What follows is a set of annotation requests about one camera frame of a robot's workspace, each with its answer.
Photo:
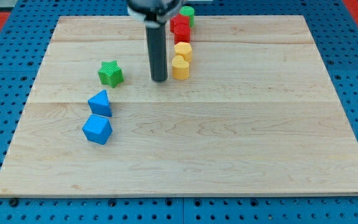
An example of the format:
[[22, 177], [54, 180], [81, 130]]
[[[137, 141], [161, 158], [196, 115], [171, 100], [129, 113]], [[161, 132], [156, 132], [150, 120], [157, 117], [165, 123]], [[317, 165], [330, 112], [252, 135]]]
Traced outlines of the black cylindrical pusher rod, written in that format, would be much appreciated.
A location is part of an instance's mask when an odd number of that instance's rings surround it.
[[165, 24], [146, 22], [145, 30], [151, 79], [164, 82], [168, 77]]

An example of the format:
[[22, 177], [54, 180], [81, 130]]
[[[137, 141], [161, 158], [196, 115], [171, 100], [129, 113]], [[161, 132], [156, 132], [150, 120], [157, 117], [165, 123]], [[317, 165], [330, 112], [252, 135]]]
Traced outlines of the grey robot end mount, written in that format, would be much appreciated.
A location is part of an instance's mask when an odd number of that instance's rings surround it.
[[144, 23], [164, 24], [177, 15], [183, 0], [127, 0], [128, 14]]

